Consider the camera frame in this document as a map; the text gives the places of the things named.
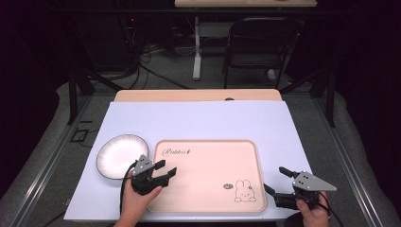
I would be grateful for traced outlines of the white table mat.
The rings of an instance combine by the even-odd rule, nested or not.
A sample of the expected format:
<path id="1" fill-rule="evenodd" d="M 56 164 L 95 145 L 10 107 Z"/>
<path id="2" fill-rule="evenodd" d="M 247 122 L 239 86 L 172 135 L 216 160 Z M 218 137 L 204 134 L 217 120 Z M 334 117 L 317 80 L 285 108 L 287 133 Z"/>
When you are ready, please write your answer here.
<path id="1" fill-rule="evenodd" d="M 105 115 L 66 220 L 110 221 L 119 217 L 121 182 L 100 175 L 96 157 L 120 134 L 145 139 L 148 155 L 165 139 L 249 139 L 255 143 L 263 182 L 285 192 L 291 179 L 278 172 L 310 169 L 284 101 L 113 102 Z"/>

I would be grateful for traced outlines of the dark round stool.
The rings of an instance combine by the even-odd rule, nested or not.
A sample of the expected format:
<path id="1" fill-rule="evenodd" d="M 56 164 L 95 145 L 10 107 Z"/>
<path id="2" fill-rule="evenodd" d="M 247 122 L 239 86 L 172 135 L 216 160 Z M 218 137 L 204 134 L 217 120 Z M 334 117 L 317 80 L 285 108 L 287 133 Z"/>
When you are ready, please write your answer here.
<path id="1" fill-rule="evenodd" d="M 289 216 L 284 221 L 284 226 L 285 227 L 305 227 L 303 215 L 300 212 L 298 212 L 296 214 Z"/>

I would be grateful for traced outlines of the light wooden table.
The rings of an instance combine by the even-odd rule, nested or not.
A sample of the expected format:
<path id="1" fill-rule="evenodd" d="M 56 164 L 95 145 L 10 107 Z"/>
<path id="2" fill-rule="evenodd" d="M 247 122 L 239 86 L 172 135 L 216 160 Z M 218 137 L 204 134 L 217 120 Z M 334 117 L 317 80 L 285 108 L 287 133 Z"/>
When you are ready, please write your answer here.
<path id="1" fill-rule="evenodd" d="M 276 89 L 185 89 L 185 90 L 121 90 L 117 102 L 177 102 L 220 100 L 277 100 L 282 96 Z"/>

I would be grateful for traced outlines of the black folding chair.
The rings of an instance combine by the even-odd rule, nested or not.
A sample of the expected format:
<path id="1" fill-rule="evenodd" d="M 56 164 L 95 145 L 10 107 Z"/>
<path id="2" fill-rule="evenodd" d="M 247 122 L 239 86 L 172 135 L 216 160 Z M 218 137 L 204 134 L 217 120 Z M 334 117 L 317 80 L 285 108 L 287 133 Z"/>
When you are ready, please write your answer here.
<path id="1" fill-rule="evenodd" d="M 291 42 L 301 24 L 289 18 L 248 17 L 230 27 L 222 68 L 224 87 L 228 85 L 230 68 L 278 70 L 274 88 L 283 75 Z"/>

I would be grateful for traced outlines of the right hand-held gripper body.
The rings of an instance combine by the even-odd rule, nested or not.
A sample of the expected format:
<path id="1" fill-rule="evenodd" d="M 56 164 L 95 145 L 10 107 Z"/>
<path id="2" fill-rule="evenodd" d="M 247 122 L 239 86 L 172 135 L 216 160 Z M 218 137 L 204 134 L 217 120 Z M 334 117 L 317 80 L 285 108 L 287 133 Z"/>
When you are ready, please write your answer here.
<path id="1" fill-rule="evenodd" d="M 292 182 L 293 192 L 290 194 L 276 193 L 275 205 L 281 208 L 297 210 L 296 201 L 304 200 L 310 209 L 320 203 L 321 191 L 336 191 L 337 188 L 307 171 L 299 172 L 299 176 Z"/>

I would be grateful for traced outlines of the white table leg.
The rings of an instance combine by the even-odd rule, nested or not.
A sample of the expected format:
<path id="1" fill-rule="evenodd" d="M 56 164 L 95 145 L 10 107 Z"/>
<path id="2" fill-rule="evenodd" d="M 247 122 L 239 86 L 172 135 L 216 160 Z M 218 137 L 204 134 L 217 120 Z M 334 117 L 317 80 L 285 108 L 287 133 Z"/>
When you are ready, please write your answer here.
<path id="1" fill-rule="evenodd" d="M 199 17 L 195 17 L 195 57 L 193 68 L 193 80 L 201 79 L 201 37 Z"/>

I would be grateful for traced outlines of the pink tray with rabbit print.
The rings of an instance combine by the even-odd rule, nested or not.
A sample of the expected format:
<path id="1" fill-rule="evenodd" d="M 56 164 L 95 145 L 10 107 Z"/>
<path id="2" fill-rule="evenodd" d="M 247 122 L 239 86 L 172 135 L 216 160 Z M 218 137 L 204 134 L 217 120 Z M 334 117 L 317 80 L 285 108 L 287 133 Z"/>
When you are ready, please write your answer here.
<path id="1" fill-rule="evenodd" d="M 162 213 L 259 213 L 267 199 L 258 152 L 250 140 L 163 140 L 154 151 L 176 168 L 169 185 L 148 210 Z"/>

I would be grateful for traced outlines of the black metal stand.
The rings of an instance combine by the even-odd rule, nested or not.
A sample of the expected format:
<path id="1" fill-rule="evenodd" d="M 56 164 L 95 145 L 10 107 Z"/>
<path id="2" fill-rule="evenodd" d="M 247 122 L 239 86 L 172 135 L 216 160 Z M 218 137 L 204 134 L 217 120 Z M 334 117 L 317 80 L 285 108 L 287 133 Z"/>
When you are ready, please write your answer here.
<path id="1" fill-rule="evenodd" d="M 68 88 L 69 88 L 69 104 L 70 104 L 70 116 L 68 124 L 71 125 L 78 116 L 78 92 L 77 88 L 85 96 L 92 96 L 95 92 L 94 85 L 90 79 L 99 81 L 107 87 L 115 90 L 116 92 L 122 90 L 122 87 L 105 79 L 93 70 L 90 70 L 79 63 L 72 63 L 70 66 L 70 73 L 68 76 Z"/>
<path id="2" fill-rule="evenodd" d="M 335 128 L 334 123 L 334 99 L 335 99 L 335 76 L 336 66 L 327 64 L 323 68 L 315 70 L 313 73 L 296 80 L 290 85 L 279 90 L 281 94 L 287 94 L 307 81 L 313 80 L 312 87 L 309 90 L 309 95 L 321 97 L 323 92 L 326 92 L 325 97 L 325 118 L 332 128 Z"/>

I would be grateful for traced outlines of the white plate with dark rim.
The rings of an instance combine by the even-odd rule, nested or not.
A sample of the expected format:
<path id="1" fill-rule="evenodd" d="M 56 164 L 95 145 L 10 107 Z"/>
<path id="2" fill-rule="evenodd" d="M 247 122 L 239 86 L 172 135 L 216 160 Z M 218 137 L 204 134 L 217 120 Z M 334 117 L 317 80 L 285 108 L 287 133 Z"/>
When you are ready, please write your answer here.
<path id="1" fill-rule="evenodd" d="M 148 144 L 134 134 L 122 134 L 108 141 L 96 157 L 98 172 L 108 179 L 120 180 L 141 155 L 148 155 Z"/>

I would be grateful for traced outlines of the person's right hand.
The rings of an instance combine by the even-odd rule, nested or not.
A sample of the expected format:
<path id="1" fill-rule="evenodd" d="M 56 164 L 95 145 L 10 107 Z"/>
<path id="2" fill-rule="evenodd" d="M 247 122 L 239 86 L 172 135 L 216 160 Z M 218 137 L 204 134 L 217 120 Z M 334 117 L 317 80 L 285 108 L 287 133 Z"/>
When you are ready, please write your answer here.
<path id="1" fill-rule="evenodd" d="M 320 194 L 320 204 L 322 206 L 310 210 L 304 200 L 297 200 L 297 207 L 303 216 L 303 224 L 305 227 L 330 227 L 329 217 L 326 211 L 328 205 L 325 191 L 322 191 Z"/>

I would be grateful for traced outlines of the person's left hand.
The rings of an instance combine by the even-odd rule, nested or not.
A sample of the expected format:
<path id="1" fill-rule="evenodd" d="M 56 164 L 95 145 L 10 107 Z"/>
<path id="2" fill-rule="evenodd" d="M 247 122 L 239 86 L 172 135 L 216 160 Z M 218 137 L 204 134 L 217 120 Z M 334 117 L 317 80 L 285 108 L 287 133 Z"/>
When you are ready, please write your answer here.
<path id="1" fill-rule="evenodd" d="M 159 196 L 162 190 L 161 186 L 157 186 L 148 194 L 140 195 L 133 190 L 131 181 L 127 181 L 124 189 L 120 220 L 131 225 L 138 222 L 145 214 L 148 205 Z"/>

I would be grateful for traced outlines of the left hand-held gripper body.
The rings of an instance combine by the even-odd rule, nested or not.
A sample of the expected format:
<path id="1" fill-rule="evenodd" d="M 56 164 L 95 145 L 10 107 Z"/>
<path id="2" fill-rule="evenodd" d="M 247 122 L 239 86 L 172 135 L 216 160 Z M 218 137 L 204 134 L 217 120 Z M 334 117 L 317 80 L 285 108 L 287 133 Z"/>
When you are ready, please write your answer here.
<path id="1" fill-rule="evenodd" d="M 160 177 L 152 177 L 154 169 L 155 164 L 147 156 L 141 155 L 131 175 L 131 186 L 136 193 L 146 195 L 161 184 Z"/>

